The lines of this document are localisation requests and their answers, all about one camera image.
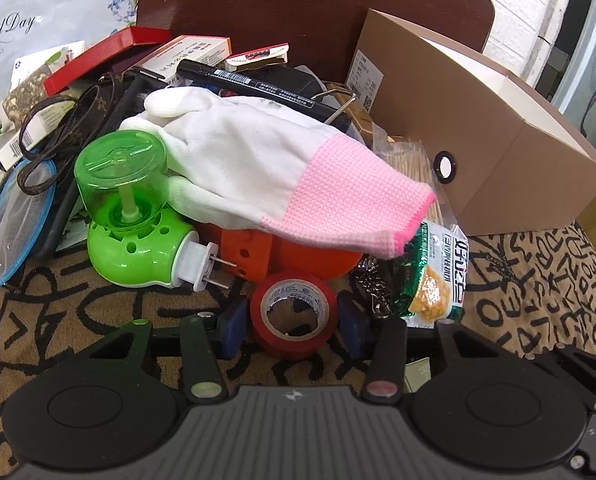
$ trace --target red tape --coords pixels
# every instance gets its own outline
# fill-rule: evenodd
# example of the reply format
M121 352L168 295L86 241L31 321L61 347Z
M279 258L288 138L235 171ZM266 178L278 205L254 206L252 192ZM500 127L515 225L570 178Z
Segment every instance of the red tape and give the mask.
M309 304L318 316L316 329L304 336L289 336L275 329L267 316L280 300L294 298ZM255 289L249 304L255 339L273 357L298 361L314 354L337 328L335 294L321 279L299 270L268 276Z

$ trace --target black ring grommet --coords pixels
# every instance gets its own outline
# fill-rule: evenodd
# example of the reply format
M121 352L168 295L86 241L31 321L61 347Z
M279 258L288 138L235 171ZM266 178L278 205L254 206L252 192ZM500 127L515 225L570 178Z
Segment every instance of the black ring grommet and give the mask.
M446 176L443 175L440 169L444 159L447 159L451 164L451 171ZM456 158L449 152L439 152L433 160L433 171L441 184L449 184L456 177L456 167Z

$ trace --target glove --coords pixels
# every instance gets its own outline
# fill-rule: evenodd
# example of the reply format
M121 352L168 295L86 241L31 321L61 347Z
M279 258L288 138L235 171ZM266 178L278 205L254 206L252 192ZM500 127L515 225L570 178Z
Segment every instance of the glove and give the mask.
M333 126L256 97L207 89L150 94L120 129L165 144L169 204L198 222L393 258L435 196Z

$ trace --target orange plastic object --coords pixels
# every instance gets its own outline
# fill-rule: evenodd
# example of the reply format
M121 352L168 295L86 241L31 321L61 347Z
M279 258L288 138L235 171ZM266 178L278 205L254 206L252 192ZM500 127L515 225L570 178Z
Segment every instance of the orange plastic object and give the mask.
M254 283L283 270L303 270L321 280L333 280L352 270L363 256L338 249L308 247L253 229L229 231L213 224L197 224L196 227L205 241L219 245L220 258L237 265L223 266L223 269Z

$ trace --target barcode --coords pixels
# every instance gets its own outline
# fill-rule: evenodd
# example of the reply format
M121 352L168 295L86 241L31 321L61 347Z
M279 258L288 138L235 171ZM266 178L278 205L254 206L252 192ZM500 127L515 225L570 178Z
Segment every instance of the barcode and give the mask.
M234 74L232 72L227 72L226 70L216 70L213 74L225 79L233 79L233 81L238 81L239 83L244 83L246 85L251 83L251 78L244 77L243 75Z
M9 142L9 148L11 148L11 151L14 153L15 158L21 158L21 156L22 156L22 150L20 149L20 143L18 142L18 139L19 139L18 136L15 136ZM27 131L25 131L24 135L22 136L22 142L24 143L24 147L27 150L33 144L33 139L31 139L31 136L29 135L29 133Z

